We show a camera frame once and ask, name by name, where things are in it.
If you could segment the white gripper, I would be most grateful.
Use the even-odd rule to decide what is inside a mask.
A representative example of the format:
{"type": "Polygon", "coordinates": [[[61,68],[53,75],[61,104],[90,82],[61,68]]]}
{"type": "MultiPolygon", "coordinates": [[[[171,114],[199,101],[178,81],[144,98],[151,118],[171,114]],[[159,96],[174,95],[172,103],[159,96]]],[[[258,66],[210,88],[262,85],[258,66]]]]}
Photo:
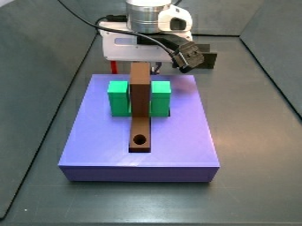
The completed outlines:
{"type": "Polygon", "coordinates": [[[136,37],[128,34],[119,34],[99,31],[103,37],[104,58],[110,61],[143,61],[170,62],[171,58],[158,45],[143,45],[136,43],[136,37]]]}

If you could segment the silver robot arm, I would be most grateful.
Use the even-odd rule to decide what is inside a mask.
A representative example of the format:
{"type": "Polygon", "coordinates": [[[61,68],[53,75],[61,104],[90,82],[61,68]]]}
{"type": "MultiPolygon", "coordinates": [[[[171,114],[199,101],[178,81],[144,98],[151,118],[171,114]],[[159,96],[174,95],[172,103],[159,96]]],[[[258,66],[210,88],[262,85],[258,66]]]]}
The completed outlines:
{"type": "Polygon", "coordinates": [[[126,0],[126,19],[107,19],[98,23],[102,30],[103,53],[110,61],[170,62],[166,51],[150,40],[114,30],[136,32],[154,39],[170,41],[168,48],[192,40],[192,17],[187,10],[172,4],[172,0],[126,0]]]}

